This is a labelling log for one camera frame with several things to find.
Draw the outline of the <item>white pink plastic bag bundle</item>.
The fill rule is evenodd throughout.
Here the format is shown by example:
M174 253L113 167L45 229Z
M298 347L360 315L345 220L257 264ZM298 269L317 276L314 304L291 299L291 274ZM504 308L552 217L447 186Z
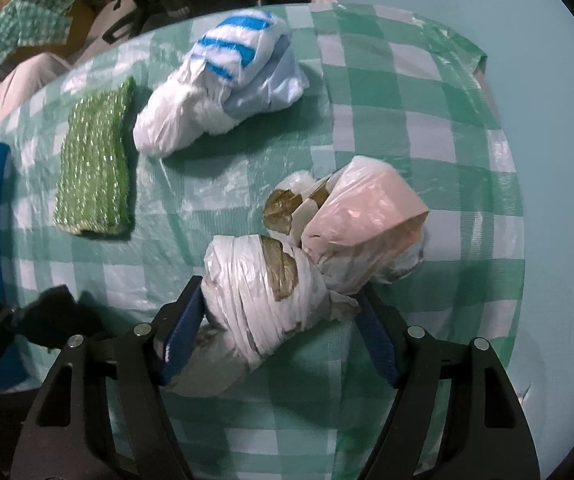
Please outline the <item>white pink plastic bag bundle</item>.
M217 235L205 255L206 323L169 389L209 398L241 382L297 333L351 321L374 276L391 283L423 260L429 209L397 170L355 156L316 180L297 171L262 211L266 234Z

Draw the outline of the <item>beige bed sheet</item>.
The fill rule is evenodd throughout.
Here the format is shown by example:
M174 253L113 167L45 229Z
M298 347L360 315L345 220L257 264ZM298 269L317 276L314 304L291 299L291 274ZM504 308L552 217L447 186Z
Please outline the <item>beige bed sheet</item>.
M52 53L40 53L21 62L0 82L0 122L71 68L64 58Z

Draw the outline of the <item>black sock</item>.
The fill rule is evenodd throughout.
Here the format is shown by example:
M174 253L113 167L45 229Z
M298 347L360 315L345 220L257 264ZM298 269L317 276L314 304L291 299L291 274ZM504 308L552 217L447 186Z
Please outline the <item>black sock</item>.
M93 341L113 337L99 314L75 300L66 285L41 292L37 300L18 311L14 326L29 342L49 350L66 347L75 335Z

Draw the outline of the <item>blue striped white plastic bag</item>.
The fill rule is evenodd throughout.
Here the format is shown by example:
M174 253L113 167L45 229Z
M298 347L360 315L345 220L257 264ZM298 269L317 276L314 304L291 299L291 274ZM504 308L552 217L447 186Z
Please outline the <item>blue striped white plastic bag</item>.
M285 110L308 88L286 22L239 10L202 34L153 90L136 117L135 148L165 158L202 134L221 136L250 117Z

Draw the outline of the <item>green glitter scrub cloth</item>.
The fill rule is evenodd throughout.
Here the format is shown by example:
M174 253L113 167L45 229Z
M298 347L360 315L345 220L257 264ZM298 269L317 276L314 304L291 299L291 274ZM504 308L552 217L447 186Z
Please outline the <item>green glitter scrub cloth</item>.
M54 223L74 235L115 236L130 225L130 173L124 126L135 80L98 90L75 103L60 148Z

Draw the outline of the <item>green checkered cloth on box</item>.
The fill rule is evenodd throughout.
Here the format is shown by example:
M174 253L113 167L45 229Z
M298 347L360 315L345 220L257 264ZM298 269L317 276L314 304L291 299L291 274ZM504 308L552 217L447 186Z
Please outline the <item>green checkered cloth on box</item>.
M74 0L10 0L0 10L0 64L20 47L65 44Z

